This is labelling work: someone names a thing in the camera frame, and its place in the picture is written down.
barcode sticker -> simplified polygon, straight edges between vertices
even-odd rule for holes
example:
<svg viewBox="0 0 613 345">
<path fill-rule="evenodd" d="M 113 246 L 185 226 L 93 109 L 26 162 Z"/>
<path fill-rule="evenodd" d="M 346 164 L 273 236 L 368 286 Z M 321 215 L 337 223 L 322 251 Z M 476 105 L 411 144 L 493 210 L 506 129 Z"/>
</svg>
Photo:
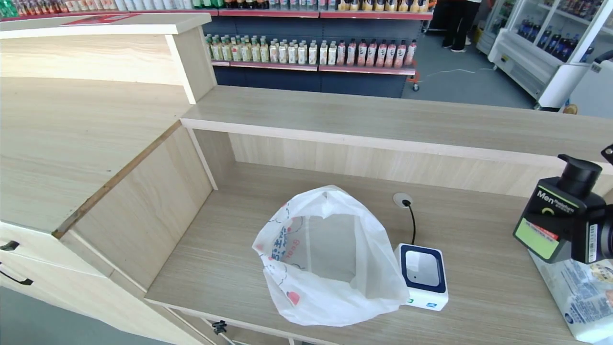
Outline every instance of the barcode sticker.
<svg viewBox="0 0 613 345">
<path fill-rule="evenodd" d="M 588 262 L 596 261 L 596 240 L 598 234 L 598 224 L 590 225 L 588 248 L 587 248 L 587 260 Z"/>
</svg>

red shelf edge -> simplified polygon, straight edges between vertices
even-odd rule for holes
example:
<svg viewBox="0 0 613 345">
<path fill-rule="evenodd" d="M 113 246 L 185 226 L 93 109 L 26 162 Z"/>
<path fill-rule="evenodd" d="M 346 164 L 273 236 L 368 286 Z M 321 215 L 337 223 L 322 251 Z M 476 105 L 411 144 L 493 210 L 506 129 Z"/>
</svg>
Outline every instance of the red shelf edge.
<svg viewBox="0 0 613 345">
<path fill-rule="evenodd" d="M 396 76 L 414 76 L 414 68 L 382 68 L 382 67 L 349 67 L 334 65 L 319 65 L 322 72 L 346 72 L 346 73 L 366 73 L 366 74 L 391 74 Z"/>
<path fill-rule="evenodd" d="M 432 20 L 432 12 L 321 11 L 321 18 Z"/>
<path fill-rule="evenodd" d="M 290 10 L 237 10 L 224 9 L 219 11 L 222 17 L 277 17 L 277 18 L 319 18 L 318 11 Z"/>
<path fill-rule="evenodd" d="M 115 10 L 106 10 L 106 11 L 91 11 L 91 12 L 69 12 L 69 13 L 57 13 L 57 14 L 41 14 L 41 15 L 28 15 L 25 17 L 15 17 L 15 18 L 2 18 L 2 21 L 12 21 L 12 20 L 29 20 L 29 19 L 44 19 L 44 18 L 56 18 L 56 17 L 76 17 L 79 15 L 105 15 L 105 14 L 155 14 L 155 13 L 208 13 L 211 17 L 216 17 L 218 15 L 217 9 L 189 9 L 189 10 L 143 10 L 143 11 L 115 11 Z"/>
<path fill-rule="evenodd" d="M 316 64 L 287 64 L 287 63 L 258 63 L 230 61 L 230 67 L 264 68 L 264 69 L 289 69 L 293 71 L 317 71 Z"/>
</svg>

wooden countertop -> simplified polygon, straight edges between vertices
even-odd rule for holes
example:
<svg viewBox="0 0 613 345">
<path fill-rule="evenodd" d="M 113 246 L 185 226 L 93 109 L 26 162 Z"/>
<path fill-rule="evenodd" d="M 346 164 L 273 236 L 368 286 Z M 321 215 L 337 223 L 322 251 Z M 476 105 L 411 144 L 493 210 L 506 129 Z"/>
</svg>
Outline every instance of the wooden countertop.
<svg viewBox="0 0 613 345">
<path fill-rule="evenodd" d="M 189 108 L 179 85 L 0 83 L 0 219 L 48 233 Z"/>
<path fill-rule="evenodd" d="M 93 16 L 5 21 L 0 23 L 0 39 L 107 34 L 180 34 L 211 21 L 211 15 L 208 13 L 139 14 L 108 24 L 64 25 L 88 17 Z"/>
<path fill-rule="evenodd" d="M 181 122 L 202 130 L 561 168 L 605 162 L 613 120 L 412 99 L 217 86 Z M 613 167 L 601 164 L 603 174 Z"/>
<path fill-rule="evenodd" d="M 394 248 L 410 241 L 411 222 L 392 195 L 406 191 L 413 197 L 416 244 L 443 251 L 449 286 L 443 311 L 402 306 L 341 328 L 303 327 L 277 313 L 251 245 L 280 205 L 327 184 L 369 208 Z M 581 344 L 570 334 L 526 249 L 512 237 L 525 203 L 515 196 L 236 163 L 145 298 L 229 325 L 318 344 Z"/>
</svg>

pink bottle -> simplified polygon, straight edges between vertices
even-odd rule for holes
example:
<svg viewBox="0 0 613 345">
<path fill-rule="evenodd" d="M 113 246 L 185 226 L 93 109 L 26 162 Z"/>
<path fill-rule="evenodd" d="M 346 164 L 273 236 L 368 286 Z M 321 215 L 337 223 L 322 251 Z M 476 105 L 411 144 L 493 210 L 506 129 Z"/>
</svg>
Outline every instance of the pink bottle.
<svg viewBox="0 0 613 345">
<path fill-rule="evenodd" d="M 406 54 L 406 41 L 402 41 L 396 49 L 396 60 L 394 60 L 394 68 L 402 68 L 402 64 Z"/>
<path fill-rule="evenodd" d="M 385 62 L 385 55 L 387 53 L 387 44 L 386 41 L 383 40 L 381 44 L 379 44 L 379 52 L 377 53 L 377 62 L 375 66 L 383 67 L 383 63 Z"/>
<path fill-rule="evenodd" d="M 406 50 L 405 66 L 409 66 L 413 63 L 413 55 L 415 55 L 415 49 L 417 48 L 417 41 L 413 40 L 409 48 Z"/>
<path fill-rule="evenodd" d="M 347 46 L 347 66 L 353 66 L 356 60 L 356 39 L 352 38 L 351 43 Z"/>
<path fill-rule="evenodd" d="M 377 41 L 373 39 L 368 46 L 368 53 L 366 57 L 366 67 L 372 67 L 375 65 L 375 56 L 377 55 Z"/>
<path fill-rule="evenodd" d="M 385 68 L 392 67 L 392 65 L 394 64 L 394 55 L 396 55 L 396 41 L 392 40 L 392 42 L 387 46 L 385 63 L 383 64 Z"/>
<path fill-rule="evenodd" d="M 358 67 L 363 67 L 366 64 L 366 51 L 368 50 L 368 46 L 366 45 L 366 40 L 362 39 L 360 45 L 357 46 L 357 65 Z"/>
</svg>

beverage refrigerator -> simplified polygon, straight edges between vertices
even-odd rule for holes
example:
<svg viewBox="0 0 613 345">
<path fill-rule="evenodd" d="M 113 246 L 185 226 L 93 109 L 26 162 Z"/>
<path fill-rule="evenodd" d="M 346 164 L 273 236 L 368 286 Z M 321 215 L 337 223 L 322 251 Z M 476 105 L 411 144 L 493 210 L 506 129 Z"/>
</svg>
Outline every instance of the beverage refrigerator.
<svg viewBox="0 0 613 345">
<path fill-rule="evenodd" d="M 613 49 L 613 0 L 517 0 L 488 54 L 536 100 L 560 108 L 595 56 Z"/>
<path fill-rule="evenodd" d="M 511 16 L 516 0 L 498 0 L 487 16 L 485 28 L 477 42 L 477 49 L 489 54 L 500 29 L 504 28 Z"/>
</svg>

